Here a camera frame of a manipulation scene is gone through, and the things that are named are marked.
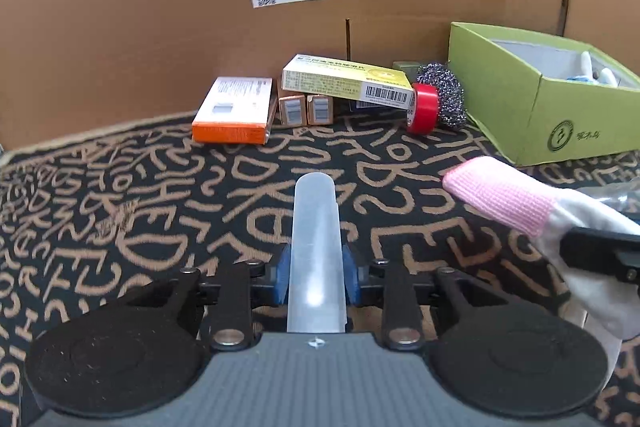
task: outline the red tape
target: red tape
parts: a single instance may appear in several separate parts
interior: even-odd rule
[[[438,122],[438,90],[426,84],[413,84],[414,100],[406,114],[406,129],[412,134],[429,134]]]

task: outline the box logo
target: box logo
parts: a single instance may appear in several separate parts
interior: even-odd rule
[[[569,143],[573,135],[574,123],[571,120],[564,120],[551,131],[549,140],[546,142],[546,147],[551,152],[557,152]]]

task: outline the gray gripper base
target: gray gripper base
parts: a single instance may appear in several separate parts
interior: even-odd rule
[[[495,417],[459,402],[416,355],[369,333],[265,333],[213,357],[181,397],[113,420],[47,412],[34,427],[595,427],[583,413],[551,421]]]

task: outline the green box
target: green box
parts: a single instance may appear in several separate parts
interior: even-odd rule
[[[580,54],[609,68],[618,87],[566,80]],[[640,148],[640,78],[584,42],[527,30],[451,24],[449,68],[469,116],[516,165]]]

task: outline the brown small box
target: brown small box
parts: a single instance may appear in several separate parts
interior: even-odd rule
[[[334,97],[325,94],[306,96],[306,114],[309,125],[334,123]]]
[[[284,96],[278,99],[280,121],[287,127],[306,125],[306,103],[304,94]]]
[[[286,96],[298,96],[302,94],[299,91],[290,91],[288,89],[282,89],[282,76],[280,76],[276,82],[276,88],[278,89],[278,98],[285,98]]]

